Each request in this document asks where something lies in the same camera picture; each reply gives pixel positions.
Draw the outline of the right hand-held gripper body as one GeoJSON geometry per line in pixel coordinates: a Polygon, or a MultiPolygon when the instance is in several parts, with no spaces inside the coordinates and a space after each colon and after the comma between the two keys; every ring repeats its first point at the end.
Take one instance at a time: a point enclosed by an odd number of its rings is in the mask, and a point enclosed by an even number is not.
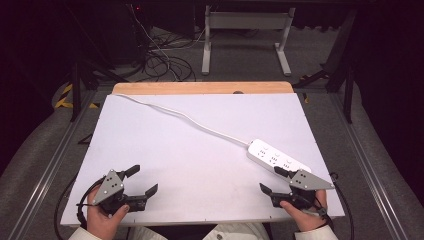
{"type": "Polygon", "coordinates": [[[333,183],[330,183],[314,174],[307,178],[296,179],[294,183],[288,183],[291,192],[290,193],[275,193],[276,198],[271,199],[274,207],[279,207],[281,201],[286,201],[292,204],[299,210],[309,210],[312,207],[317,208],[316,191],[334,189],[333,183]]]}

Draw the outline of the person's right hand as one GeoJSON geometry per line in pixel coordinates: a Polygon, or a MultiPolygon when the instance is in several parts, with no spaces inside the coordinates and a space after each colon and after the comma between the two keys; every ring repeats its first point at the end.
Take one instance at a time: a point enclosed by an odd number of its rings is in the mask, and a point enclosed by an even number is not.
{"type": "MultiPolygon", "coordinates": [[[[318,206],[327,207],[327,194],[325,190],[317,190],[315,197],[318,206]]],[[[289,202],[281,201],[280,206],[294,219],[301,232],[315,230],[326,223],[323,217],[302,212],[289,202]]]]}

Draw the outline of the white metal table frame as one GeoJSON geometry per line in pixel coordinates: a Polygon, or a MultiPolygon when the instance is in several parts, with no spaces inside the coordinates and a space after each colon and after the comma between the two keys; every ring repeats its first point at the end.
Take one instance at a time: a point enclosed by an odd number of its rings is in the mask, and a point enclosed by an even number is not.
{"type": "Polygon", "coordinates": [[[205,7],[205,42],[201,72],[203,75],[210,73],[211,62],[211,29],[258,29],[258,30],[281,30],[282,37],[274,44],[281,69],[285,76],[292,74],[287,57],[285,45],[295,16],[295,8],[289,8],[283,13],[259,13],[259,12],[220,12],[213,11],[211,5],[205,7]]]}

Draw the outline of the person's left white sleeve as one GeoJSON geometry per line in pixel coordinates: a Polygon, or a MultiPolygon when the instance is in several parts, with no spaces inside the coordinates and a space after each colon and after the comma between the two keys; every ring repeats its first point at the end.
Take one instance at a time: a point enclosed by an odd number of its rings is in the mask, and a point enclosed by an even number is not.
{"type": "Polygon", "coordinates": [[[73,234],[68,238],[68,240],[101,240],[99,237],[96,237],[92,233],[88,232],[84,228],[77,228],[73,234]]]}

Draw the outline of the aluminium floor rail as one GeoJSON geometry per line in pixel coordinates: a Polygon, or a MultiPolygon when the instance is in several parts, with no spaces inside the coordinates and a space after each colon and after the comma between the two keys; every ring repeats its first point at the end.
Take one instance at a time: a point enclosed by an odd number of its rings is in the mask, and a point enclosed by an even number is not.
{"type": "Polygon", "coordinates": [[[4,240],[23,240],[43,204],[96,92],[83,94],[81,110],[71,121],[72,110],[56,110],[30,134],[12,159],[0,185],[5,220],[4,240]]]}
{"type": "Polygon", "coordinates": [[[339,96],[330,94],[329,98],[392,239],[413,240],[407,206],[415,202],[415,196],[410,187],[395,168],[370,125],[365,122],[365,129],[358,129],[356,123],[349,123],[344,116],[339,96]]]}

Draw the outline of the person's left hand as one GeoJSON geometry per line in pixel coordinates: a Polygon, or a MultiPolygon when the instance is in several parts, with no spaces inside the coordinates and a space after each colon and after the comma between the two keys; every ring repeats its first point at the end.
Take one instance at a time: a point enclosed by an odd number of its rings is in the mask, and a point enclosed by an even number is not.
{"type": "Polygon", "coordinates": [[[99,206],[87,207],[87,231],[101,240],[113,240],[121,221],[129,211],[128,205],[121,206],[114,215],[105,215],[99,206]]]}

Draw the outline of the person's white sleeve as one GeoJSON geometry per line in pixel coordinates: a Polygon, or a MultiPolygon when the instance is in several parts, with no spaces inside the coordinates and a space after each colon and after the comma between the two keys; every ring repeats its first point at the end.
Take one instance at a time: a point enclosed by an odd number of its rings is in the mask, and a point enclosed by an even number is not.
{"type": "Polygon", "coordinates": [[[77,228],[73,234],[68,238],[68,240],[101,240],[99,237],[96,237],[92,233],[88,232],[84,228],[77,228]]]}
{"type": "Polygon", "coordinates": [[[296,240],[338,240],[329,225],[311,231],[296,232],[294,236],[296,240]]]}

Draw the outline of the black equipment box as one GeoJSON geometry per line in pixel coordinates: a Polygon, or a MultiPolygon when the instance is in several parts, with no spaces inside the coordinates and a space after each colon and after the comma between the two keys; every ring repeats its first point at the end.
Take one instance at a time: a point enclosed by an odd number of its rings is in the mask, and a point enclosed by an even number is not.
{"type": "Polygon", "coordinates": [[[107,1],[95,6],[106,52],[113,65],[143,65],[144,33],[125,3],[107,1]]]}

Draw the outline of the wooden table board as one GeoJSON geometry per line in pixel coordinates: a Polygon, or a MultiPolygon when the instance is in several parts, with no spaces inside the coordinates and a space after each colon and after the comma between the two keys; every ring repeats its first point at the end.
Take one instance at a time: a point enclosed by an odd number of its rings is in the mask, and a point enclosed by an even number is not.
{"type": "Polygon", "coordinates": [[[140,82],[118,83],[113,94],[125,95],[178,95],[178,94],[274,94],[293,93],[286,81],[260,82],[140,82]]]}

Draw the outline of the yellow black hazard tape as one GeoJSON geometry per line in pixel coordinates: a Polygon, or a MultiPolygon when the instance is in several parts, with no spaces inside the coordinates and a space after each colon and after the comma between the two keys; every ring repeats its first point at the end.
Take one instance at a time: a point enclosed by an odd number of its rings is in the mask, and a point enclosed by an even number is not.
{"type": "Polygon", "coordinates": [[[72,108],[73,103],[67,101],[67,97],[72,90],[73,84],[68,83],[66,87],[63,89],[58,101],[55,104],[55,108],[72,108]]]}

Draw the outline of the black metal stand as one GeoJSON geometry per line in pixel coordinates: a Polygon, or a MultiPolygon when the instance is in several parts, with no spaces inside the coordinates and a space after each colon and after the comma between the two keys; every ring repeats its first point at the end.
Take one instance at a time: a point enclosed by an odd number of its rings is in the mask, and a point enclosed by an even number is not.
{"type": "Polygon", "coordinates": [[[72,67],[71,83],[72,83],[72,117],[71,122],[74,122],[78,115],[82,112],[81,100],[81,84],[84,84],[88,90],[96,90],[98,82],[94,76],[94,71],[99,72],[107,79],[117,83],[124,83],[125,79],[118,76],[107,68],[89,59],[80,59],[72,67]]]}
{"type": "Polygon", "coordinates": [[[340,27],[334,45],[326,62],[322,65],[322,69],[311,76],[303,76],[299,82],[294,84],[295,89],[303,88],[319,79],[328,77],[325,89],[329,93],[336,93],[342,85],[345,86],[343,115],[346,121],[351,124],[351,106],[353,97],[354,71],[346,57],[345,50],[347,48],[350,33],[353,28],[357,11],[350,10],[340,27]]]}

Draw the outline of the person's right white sleeve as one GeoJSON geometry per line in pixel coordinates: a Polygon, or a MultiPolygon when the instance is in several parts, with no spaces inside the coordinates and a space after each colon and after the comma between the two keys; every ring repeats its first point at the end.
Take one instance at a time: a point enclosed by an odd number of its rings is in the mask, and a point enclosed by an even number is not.
{"type": "Polygon", "coordinates": [[[294,236],[296,240],[338,240],[329,225],[311,231],[296,232],[294,236]]]}

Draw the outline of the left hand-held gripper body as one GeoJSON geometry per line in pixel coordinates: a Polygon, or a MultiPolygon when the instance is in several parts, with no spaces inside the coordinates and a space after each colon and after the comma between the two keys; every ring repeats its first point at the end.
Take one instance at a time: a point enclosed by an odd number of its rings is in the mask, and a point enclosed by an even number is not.
{"type": "Polygon", "coordinates": [[[140,201],[140,196],[126,195],[124,193],[124,183],[120,180],[117,173],[115,170],[108,172],[91,204],[99,206],[105,213],[112,215],[123,205],[128,205],[130,212],[144,211],[147,201],[140,201]]]}

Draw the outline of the white power strip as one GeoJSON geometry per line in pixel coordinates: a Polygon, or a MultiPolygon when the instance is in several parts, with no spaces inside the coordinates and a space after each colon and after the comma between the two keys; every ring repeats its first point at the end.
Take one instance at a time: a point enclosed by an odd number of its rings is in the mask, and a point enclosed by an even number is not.
{"type": "Polygon", "coordinates": [[[300,180],[312,176],[311,169],[308,166],[259,139],[255,139],[249,144],[247,157],[288,183],[294,183],[296,179],[300,180]],[[292,179],[285,178],[275,173],[275,166],[289,171],[297,171],[297,173],[292,179]]]}

